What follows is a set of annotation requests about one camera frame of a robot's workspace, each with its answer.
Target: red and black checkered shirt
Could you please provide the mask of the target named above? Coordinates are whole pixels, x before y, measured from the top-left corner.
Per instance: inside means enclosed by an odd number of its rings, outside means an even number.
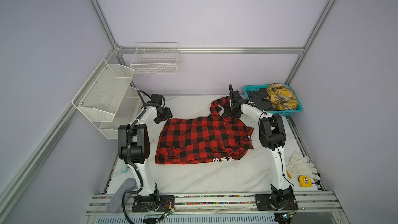
[[[195,119],[167,120],[160,133],[157,164],[192,164],[239,160],[253,149],[247,127],[239,118],[219,116],[229,106],[229,97],[211,103],[211,115]]]

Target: wall-mounted basket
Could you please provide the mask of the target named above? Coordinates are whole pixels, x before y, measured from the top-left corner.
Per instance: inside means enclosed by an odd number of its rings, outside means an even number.
[[[137,42],[130,62],[135,75],[176,75],[180,66],[177,42]]]
[[[119,126],[132,122],[142,106],[137,89],[130,86],[134,69],[105,60],[98,67],[103,68],[87,92],[83,95],[82,87],[72,104],[107,139],[117,139]]]
[[[261,88],[267,88],[267,87],[269,87],[270,85],[254,85],[254,86],[246,86],[246,87],[244,87],[246,98],[249,98],[248,91],[250,91],[250,92],[256,92],[256,91],[260,90]],[[281,115],[281,116],[290,116],[290,115],[292,115],[292,114],[295,113],[295,112],[300,112],[300,111],[302,111],[302,106],[301,106],[301,103],[300,103],[300,101],[299,101],[299,99],[298,99],[297,97],[296,97],[296,100],[297,100],[297,102],[298,102],[298,106],[297,106],[297,109],[296,109],[296,110],[267,111],[267,112],[269,112],[269,113],[271,113],[271,114],[279,114],[279,115]]]

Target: glove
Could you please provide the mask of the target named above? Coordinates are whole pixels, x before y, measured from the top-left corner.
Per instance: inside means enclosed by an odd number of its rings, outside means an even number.
[[[314,163],[309,163],[309,158],[307,156],[300,158],[301,156],[302,155],[298,152],[293,153],[289,164],[286,166],[286,170],[289,174],[292,177],[305,175],[309,178],[321,180],[321,178],[316,174],[318,173],[318,170],[315,168]]]

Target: marble pattern surface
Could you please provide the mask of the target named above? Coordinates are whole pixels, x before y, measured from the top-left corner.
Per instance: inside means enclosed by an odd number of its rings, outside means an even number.
[[[170,107],[175,118],[191,119],[210,115],[210,104],[223,95],[202,96],[168,96],[166,106]],[[271,167],[266,148],[258,139],[258,123],[247,115],[240,118],[247,126],[254,127],[252,144],[254,150],[248,150],[245,156],[237,161],[199,163],[192,165],[158,165],[155,164],[155,154],[159,134],[164,122],[149,124],[148,134],[151,152],[148,159],[152,177],[161,193],[199,193],[199,192],[256,192],[271,190]],[[296,139],[289,127],[286,117],[283,117],[286,131],[285,162],[294,151],[301,153]],[[129,177],[136,177],[128,169],[121,173],[123,161],[119,160],[108,188],[108,194],[117,191],[120,185]],[[296,178],[290,180],[295,185],[295,191],[316,191],[316,185],[301,188]]]

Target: mounting plate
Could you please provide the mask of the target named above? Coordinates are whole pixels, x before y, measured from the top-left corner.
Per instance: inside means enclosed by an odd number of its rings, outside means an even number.
[[[271,207],[271,194],[257,194],[254,195],[254,198],[256,199],[256,205],[257,205],[257,210],[258,211],[275,211],[276,209]],[[288,204],[286,207],[281,209],[280,211],[284,210],[294,210],[294,206],[296,206],[296,210],[299,208],[296,202],[296,198],[293,197],[293,200],[290,202],[291,204]]]
[[[174,206],[174,196],[173,195],[161,195],[159,201],[159,207],[154,211],[149,211],[148,206],[141,205],[134,199],[131,211],[137,212],[166,212],[169,210],[169,206]]]

